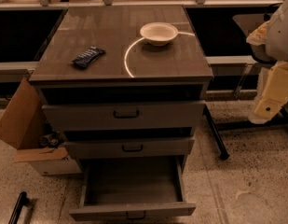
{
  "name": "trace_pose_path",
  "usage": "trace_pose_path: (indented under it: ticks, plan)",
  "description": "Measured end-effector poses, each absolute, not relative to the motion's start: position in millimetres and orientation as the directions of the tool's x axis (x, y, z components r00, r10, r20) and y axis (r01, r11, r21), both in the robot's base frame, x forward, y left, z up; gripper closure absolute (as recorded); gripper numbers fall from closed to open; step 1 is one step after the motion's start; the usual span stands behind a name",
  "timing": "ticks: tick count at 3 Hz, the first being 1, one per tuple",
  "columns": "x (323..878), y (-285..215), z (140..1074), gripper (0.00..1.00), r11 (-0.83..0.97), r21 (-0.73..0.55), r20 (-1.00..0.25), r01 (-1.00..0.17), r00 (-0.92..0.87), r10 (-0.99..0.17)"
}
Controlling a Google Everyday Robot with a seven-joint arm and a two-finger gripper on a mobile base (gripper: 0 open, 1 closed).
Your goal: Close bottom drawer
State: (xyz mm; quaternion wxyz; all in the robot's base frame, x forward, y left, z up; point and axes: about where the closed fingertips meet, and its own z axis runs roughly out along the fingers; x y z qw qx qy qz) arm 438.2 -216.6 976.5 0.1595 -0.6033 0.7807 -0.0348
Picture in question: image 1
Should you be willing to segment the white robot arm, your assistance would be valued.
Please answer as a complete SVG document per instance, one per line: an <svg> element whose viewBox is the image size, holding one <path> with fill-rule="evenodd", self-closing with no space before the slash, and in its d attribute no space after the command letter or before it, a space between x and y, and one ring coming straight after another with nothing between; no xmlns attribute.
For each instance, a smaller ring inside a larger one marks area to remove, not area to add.
<svg viewBox="0 0 288 224"><path fill-rule="evenodd" d="M266 55L276 61L267 71L264 89L254 99L249 115L251 123L264 124L288 103L288 0L250 33L246 41L251 45L264 45Z"/></svg>

